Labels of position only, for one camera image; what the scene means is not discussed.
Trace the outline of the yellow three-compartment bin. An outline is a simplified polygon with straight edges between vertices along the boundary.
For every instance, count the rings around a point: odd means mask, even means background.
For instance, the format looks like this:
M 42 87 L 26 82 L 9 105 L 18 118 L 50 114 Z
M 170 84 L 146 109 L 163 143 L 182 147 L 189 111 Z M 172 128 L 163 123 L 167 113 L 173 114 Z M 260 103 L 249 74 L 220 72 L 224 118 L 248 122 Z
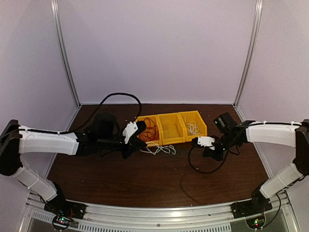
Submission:
M 207 125 L 198 111 L 140 116 L 136 120 L 146 123 L 139 138 L 148 147 L 181 144 L 208 135 Z

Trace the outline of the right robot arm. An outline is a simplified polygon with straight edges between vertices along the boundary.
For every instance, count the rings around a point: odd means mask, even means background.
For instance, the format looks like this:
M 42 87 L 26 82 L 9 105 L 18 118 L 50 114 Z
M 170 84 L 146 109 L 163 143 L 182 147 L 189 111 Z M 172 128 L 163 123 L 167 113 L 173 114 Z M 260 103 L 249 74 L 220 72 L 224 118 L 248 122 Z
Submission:
M 214 123 L 222 136 L 199 136 L 197 145 L 205 149 L 205 156 L 220 161 L 226 159 L 231 148 L 247 143 L 280 145 L 295 149 L 292 162 L 252 193 L 252 199 L 247 204 L 251 213 L 258 213 L 265 207 L 269 198 L 309 175 L 308 119 L 287 123 L 254 120 L 237 123 L 229 113 L 224 113 L 218 116 Z

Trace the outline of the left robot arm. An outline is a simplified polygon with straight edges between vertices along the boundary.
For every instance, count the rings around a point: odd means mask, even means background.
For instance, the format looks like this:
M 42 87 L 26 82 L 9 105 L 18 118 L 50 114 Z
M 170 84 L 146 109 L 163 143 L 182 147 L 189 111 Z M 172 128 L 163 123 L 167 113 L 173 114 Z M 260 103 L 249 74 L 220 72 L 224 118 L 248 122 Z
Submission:
M 0 173 L 16 178 L 38 193 L 47 206 L 64 215 L 70 207 L 60 186 L 24 165 L 21 154 L 60 153 L 85 157 L 105 150 L 110 153 L 119 151 L 126 159 L 147 146 L 138 138 L 145 129 L 144 121 L 133 121 L 120 130 L 113 114 L 97 115 L 92 124 L 82 131 L 32 129 L 12 119 L 0 136 Z

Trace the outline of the right circuit board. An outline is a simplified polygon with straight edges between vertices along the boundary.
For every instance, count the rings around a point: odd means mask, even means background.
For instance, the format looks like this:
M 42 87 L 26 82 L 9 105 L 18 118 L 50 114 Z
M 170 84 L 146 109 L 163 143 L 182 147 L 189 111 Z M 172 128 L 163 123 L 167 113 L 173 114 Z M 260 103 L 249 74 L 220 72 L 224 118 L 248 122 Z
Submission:
M 250 229 L 258 230 L 264 226 L 266 219 L 263 216 L 258 216 L 258 217 L 247 218 L 245 221 Z

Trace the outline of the circuit board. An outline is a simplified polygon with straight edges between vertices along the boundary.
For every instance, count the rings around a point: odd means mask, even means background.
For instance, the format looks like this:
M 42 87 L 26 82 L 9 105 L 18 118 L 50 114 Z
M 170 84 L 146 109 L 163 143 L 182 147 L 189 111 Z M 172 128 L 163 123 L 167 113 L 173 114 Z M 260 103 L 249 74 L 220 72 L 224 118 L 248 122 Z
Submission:
M 64 216 L 55 216 L 52 219 L 52 226 L 56 230 L 65 230 L 73 223 L 72 219 L 66 218 Z
M 258 216 L 258 217 L 247 218 L 245 221 L 250 229 L 258 230 L 264 226 L 266 219 L 263 216 Z

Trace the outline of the left circuit board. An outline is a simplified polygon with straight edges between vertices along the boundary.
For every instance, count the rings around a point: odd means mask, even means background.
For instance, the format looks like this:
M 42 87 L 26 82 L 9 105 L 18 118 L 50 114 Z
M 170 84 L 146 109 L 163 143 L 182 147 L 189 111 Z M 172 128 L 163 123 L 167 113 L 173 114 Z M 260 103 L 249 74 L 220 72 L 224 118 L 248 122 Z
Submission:
M 64 216 L 55 216 L 52 219 L 52 226 L 56 230 L 65 230 L 73 223 L 72 219 L 66 218 Z

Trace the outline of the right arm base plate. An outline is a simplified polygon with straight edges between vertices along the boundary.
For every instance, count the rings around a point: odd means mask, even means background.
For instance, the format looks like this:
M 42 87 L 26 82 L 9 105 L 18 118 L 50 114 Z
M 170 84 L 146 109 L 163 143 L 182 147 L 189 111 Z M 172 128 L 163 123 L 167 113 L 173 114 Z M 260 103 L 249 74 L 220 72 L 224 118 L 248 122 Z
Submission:
M 234 219 L 259 215 L 273 208 L 272 204 L 269 202 L 263 204 L 255 204 L 253 203 L 252 200 L 247 200 L 243 202 L 234 202 L 231 204 L 230 207 Z

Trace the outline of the aluminium front rail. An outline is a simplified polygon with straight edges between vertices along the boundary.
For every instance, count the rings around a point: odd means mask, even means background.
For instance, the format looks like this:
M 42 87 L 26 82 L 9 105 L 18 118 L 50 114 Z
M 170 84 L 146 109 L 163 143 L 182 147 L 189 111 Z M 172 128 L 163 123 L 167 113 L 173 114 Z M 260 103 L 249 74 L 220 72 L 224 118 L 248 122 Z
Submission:
M 281 208 L 276 218 L 262 230 L 251 229 L 247 221 L 260 216 L 235 218 L 230 203 L 172 208 L 118 207 L 85 204 L 83 219 L 64 232 L 300 232 L 290 199 L 279 194 Z M 54 215 L 44 210 L 35 193 L 30 193 L 17 232 L 56 232 Z

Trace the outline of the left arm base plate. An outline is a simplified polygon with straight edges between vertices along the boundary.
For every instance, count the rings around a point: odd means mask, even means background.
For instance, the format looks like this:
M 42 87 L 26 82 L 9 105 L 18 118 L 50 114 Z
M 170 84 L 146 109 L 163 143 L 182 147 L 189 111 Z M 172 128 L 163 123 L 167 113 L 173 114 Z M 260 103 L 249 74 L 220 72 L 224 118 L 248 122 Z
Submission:
M 83 219 L 86 205 L 72 201 L 66 201 L 62 206 L 52 206 L 50 203 L 47 203 L 44 206 L 44 210 L 67 218 Z

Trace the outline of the right aluminium frame post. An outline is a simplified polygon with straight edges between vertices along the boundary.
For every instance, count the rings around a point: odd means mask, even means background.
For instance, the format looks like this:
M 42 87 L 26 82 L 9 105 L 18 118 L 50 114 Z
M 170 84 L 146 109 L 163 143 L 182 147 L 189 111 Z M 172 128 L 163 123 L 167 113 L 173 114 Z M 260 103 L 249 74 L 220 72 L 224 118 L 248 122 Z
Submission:
M 237 108 L 238 105 L 239 105 L 241 96 L 244 92 L 244 88 L 245 88 L 247 78 L 249 76 L 250 67 L 251 67 L 253 55 L 254 55 L 254 50 L 255 50 L 255 47 L 256 47 L 256 43 L 257 43 L 257 40 L 258 40 L 259 31 L 260 31 L 262 15 L 263 15 L 263 0 L 256 0 L 255 1 L 254 14 L 253 14 L 252 31 L 251 31 L 248 51 L 247 51 L 247 55 L 246 55 L 246 59 L 245 59 L 245 63 L 244 63 L 244 67 L 243 67 L 243 71 L 242 71 L 242 75 L 241 75 L 241 80 L 240 80 L 239 87 L 238 87 L 238 90 L 237 90 L 236 98 L 235 98 L 235 101 L 234 101 L 234 104 L 233 104 L 233 106 L 235 108 Z

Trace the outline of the aluminium frame post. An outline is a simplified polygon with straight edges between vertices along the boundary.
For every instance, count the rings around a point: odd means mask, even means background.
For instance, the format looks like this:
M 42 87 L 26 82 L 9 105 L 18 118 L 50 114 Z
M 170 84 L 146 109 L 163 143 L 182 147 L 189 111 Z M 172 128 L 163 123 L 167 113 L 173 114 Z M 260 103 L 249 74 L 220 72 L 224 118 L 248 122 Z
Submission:
M 74 101 L 74 104 L 77 108 L 81 106 L 78 93 L 76 90 L 76 86 L 72 77 L 72 72 L 70 69 L 70 63 L 67 55 L 67 50 L 65 46 L 65 40 L 63 36 L 63 31 L 62 31 L 62 25 L 61 25 L 61 18 L 60 18 L 60 12 L 59 12 L 59 5 L 57 0 L 51 0 L 51 10 L 52 10 L 52 15 L 54 19 L 54 25 L 55 25 L 55 30 L 56 30 L 56 37 L 57 37 L 57 42 L 60 50 L 60 56 L 65 72 L 65 76 L 68 82 L 68 86 Z
M 260 31 L 262 15 L 263 15 L 263 0 L 256 0 L 255 1 L 254 14 L 253 14 L 252 31 L 251 31 L 248 51 L 247 51 L 247 55 L 246 55 L 246 59 L 245 59 L 245 63 L 244 63 L 244 67 L 243 67 L 243 71 L 242 71 L 242 75 L 241 75 L 241 80 L 240 80 L 239 87 L 238 87 L 238 90 L 237 90 L 236 98 L 235 98 L 235 101 L 234 101 L 234 104 L 233 104 L 233 106 L 235 108 L 237 108 L 238 105 L 239 105 L 241 96 L 244 92 L 244 88 L 245 88 L 247 78 L 249 76 L 250 67 L 251 67 L 253 55 L 254 55 L 254 50 L 255 50 L 255 47 L 256 47 L 256 43 L 257 43 L 257 40 L 258 40 L 259 31 Z

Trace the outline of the left aluminium frame post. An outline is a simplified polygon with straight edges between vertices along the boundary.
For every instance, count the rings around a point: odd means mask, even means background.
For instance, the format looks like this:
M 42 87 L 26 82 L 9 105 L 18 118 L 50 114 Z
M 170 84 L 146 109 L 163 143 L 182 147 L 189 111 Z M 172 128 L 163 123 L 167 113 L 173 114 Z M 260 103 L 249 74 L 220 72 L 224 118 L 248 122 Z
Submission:
M 62 25 L 61 25 L 61 18 L 60 18 L 60 12 L 59 12 L 59 5 L 57 0 L 51 0 L 51 10 L 52 10 L 52 15 L 54 19 L 54 25 L 55 25 L 55 30 L 56 30 L 56 37 L 57 37 L 57 42 L 60 50 L 60 56 L 65 72 L 65 76 L 68 82 L 68 86 L 74 101 L 74 104 L 77 108 L 81 106 L 78 93 L 76 90 L 76 86 L 72 77 L 72 72 L 70 69 L 70 63 L 67 55 L 67 50 L 65 46 L 65 40 L 63 36 L 63 31 L 62 31 Z

